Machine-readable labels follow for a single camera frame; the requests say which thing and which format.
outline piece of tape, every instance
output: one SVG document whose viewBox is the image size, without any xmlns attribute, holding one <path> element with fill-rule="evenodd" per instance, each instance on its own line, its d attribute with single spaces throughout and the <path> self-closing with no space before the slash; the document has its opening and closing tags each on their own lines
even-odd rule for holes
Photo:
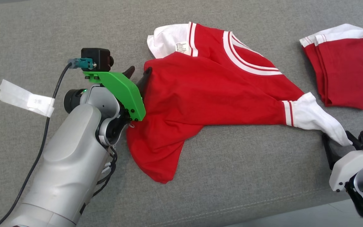
<svg viewBox="0 0 363 227">
<path fill-rule="evenodd" d="M 8 104 L 51 117 L 55 99 L 33 94 L 3 79 L 0 85 L 0 100 Z"/>
</svg>

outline clothing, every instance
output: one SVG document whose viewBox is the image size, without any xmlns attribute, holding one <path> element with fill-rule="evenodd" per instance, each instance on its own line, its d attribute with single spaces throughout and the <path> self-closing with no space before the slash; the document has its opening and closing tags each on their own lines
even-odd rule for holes
<svg viewBox="0 0 363 227">
<path fill-rule="evenodd" d="M 157 30 L 147 40 L 157 59 L 144 65 L 153 69 L 144 96 L 147 115 L 127 129 L 135 162 L 155 181 L 173 179 L 184 141 L 204 125 L 289 125 L 350 144 L 311 93 L 232 32 L 195 23 Z M 187 54 L 175 52 L 180 42 L 187 42 Z"/>
<path fill-rule="evenodd" d="M 343 24 L 300 42 L 324 104 L 363 110 L 363 28 Z"/>
</svg>

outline green bracket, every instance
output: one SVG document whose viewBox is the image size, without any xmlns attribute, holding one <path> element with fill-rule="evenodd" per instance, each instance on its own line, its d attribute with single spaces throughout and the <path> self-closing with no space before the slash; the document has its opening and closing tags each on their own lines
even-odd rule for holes
<svg viewBox="0 0 363 227">
<path fill-rule="evenodd" d="M 104 85 L 128 109 L 132 120 L 142 121 L 146 111 L 138 87 L 122 73 L 85 72 L 89 82 Z"/>
</svg>

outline teal connector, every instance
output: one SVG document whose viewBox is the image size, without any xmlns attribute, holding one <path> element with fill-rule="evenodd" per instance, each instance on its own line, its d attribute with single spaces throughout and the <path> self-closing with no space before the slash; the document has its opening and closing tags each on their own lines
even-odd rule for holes
<svg viewBox="0 0 363 227">
<path fill-rule="evenodd" d="M 72 63 L 70 69 L 93 69 L 96 67 L 96 63 L 91 58 L 73 58 L 69 59 L 68 63 Z"/>
</svg>

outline gray fabric surface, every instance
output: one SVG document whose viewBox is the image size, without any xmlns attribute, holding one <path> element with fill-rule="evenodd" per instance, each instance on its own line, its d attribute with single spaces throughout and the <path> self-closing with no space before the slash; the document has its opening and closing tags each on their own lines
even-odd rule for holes
<svg viewBox="0 0 363 227">
<path fill-rule="evenodd" d="M 304 92 L 317 95 L 314 72 L 298 40 L 342 23 L 363 27 L 363 0 L 115 1 L 29 0 L 0 4 L 0 83 L 51 96 L 67 59 L 82 47 L 110 49 L 113 70 L 152 58 L 148 34 L 193 21 L 233 31 L 270 59 Z M 88 83 L 67 73 L 49 129 L 67 113 L 69 89 Z M 363 111 L 324 108 L 354 133 Z M 36 157 L 45 118 L 0 102 L 0 218 L 11 206 Z M 79 226 L 223 226 L 348 198 L 329 189 L 321 133 L 281 125 L 205 127 L 186 141 L 176 176 L 159 184 L 135 164 L 124 137 L 117 170 L 86 207 Z"/>
</svg>

